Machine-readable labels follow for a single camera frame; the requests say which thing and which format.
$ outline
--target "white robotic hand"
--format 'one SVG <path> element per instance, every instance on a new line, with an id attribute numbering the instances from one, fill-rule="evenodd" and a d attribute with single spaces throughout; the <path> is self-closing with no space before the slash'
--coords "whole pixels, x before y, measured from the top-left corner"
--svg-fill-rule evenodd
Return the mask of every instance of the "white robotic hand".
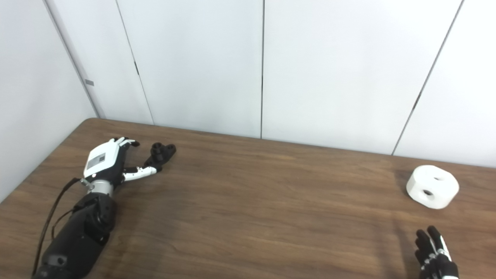
<path id="1" fill-rule="evenodd" d="M 420 263 L 420 279 L 459 279 L 458 267 L 451 260 L 442 235 L 434 226 L 417 231 L 415 256 Z"/>
<path id="2" fill-rule="evenodd" d="M 115 186 L 124 181 L 135 180 L 162 170 L 176 152 L 173 144 L 157 142 L 150 150 L 151 157 L 143 167 L 124 168 L 126 152 L 130 146 L 139 146 L 133 139 L 113 138 L 91 150 L 84 169 L 84 181 L 90 192 L 112 195 Z"/>

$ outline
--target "wooden table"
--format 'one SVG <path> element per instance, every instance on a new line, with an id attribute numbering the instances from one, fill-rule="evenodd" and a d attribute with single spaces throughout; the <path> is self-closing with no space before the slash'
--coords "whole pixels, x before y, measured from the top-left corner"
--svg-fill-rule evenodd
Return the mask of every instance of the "wooden table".
<path id="1" fill-rule="evenodd" d="M 495 169 L 90 119 L 0 204 L 0 278 L 30 277 L 60 189 L 81 177 L 92 148 L 120 136 L 142 144 L 129 166 L 156 141 L 178 151 L 115 194 L 117 225 L 89 278 L 417 279 L 415 231 L 430 224 L 462 279 L 496 274 Z M 447 208 L 406 195 L 421 164 L 458 179 Z M 54 217 L 84 193 L 75 185 Z"/>

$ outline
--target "prosthetic hand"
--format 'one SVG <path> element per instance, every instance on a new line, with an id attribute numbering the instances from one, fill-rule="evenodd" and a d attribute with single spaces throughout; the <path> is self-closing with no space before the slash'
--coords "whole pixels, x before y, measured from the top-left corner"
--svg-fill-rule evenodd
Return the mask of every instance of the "prosthetic hand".
<path id="1" fill-rule="evenodd" d="M 458 279 L 458 267 L 451 260 L 443 237 L 434 226 L 417 231 L 415 256 L 420 263 L 420 279 Z"/>
<path id="2" fill-rule="evenodd" d="M 124 168 L 126 152 L 130 146 L 139 146 L 139 143 L 124 137 L 115 138 L 90 152 L 84 168 L 84 178 L 80 180 L 88 187 L 88 193 L 70 211 L 72 215 L 44 252 L 39 268 L 37 254 L 33 279 L 85 277 L 93 268 L 114 229 L 116 203 L 112 196 L 115 187 L 124 181 L 160 172 L 162 165 L 176 152 L 173 144 L 162 145 L 158 142 L 152 145 L 151 156 L 142 167 Z M 70 185 L 72 184 L 64 187 L 56 204 Z"/>

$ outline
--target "white panel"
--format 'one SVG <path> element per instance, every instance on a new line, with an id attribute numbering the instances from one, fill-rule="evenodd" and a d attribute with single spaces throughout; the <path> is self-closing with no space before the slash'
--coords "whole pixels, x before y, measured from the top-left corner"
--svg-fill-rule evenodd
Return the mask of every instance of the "white panel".
<path id="1" fill-rule="evenodd" d="M 459 0 L 266 0 L 264 139 L 391 154 Z"/>
<path id="2" fill-rule="evenodd" d="M 0 61 L 2 201 L 95 113 L 42 1 L 0 1 Z"/>
<path id="3" fill-rule="evenodd" d="M 262 0 L 119 0 L 155 124 L 260 136 Z"/>
<path id="4" fill-rule="evenodd" d="M 100 116 L 152 124 L 116 2 L 46 1 Z"/>
<path id="5" fill-rule="evenodd" d="M 395 155 L 496 167 L 495 12 L 463 3 Z"/>

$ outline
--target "black cable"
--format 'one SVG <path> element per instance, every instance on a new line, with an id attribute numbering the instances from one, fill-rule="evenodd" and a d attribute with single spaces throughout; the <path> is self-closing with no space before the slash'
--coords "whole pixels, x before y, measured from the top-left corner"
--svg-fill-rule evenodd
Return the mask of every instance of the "black cable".
<path id="1" fill-rule="evenodd" d="M 60 222 L 60 220 L 62 220 L 62 218 L 64 218 L 67 214 L 71 213 L 73 210 L 69 210 L 67 211 L 66 213 L 62 214 L 62 216 L 60 216 L 57 221 L 55 221 L 55 224 L 52 226 L 52 241 L 54 240 L 55 238 L 55 227 L 57 226 L 57 224 Z"/>
<path id="2" fill-rule="evenodd" d="M 48 213 L 47 221 L 45 222 L 45 225 L 43 226 L 43 230 L 41 231 L 41 236 L 40 236 L 40 242 L 38 242 L 38 248 L 36 251 L 36 258 L 34 260 L 34 266 L 33 266 L 33 273 L 31 276 L 34 276 L 36 273 L 36 270 L 38 269 L 38 262 L 40 260 L 40 254 L 41 254 L 41 248 L 43 246 L 43 240 L 45 239 L 45 234 L 47 233 L 48 225 L 50 224 L 50 220 L 52 220 L 52 216 L 54 215 L 55 209 L 57 208 L 57 205 L 59 204 L 59 201 L 61 200 L 63 194 L 76 182 L 78 182 L 80 179 L 79 178 L 73 178 L 71 181 L 69 181 L 63 188 L 62 191 L 60 192 L 59 196 L 54 202 L 54 205 L 52 206 L 52 209 L 50 210 L 50 213 Z"/>

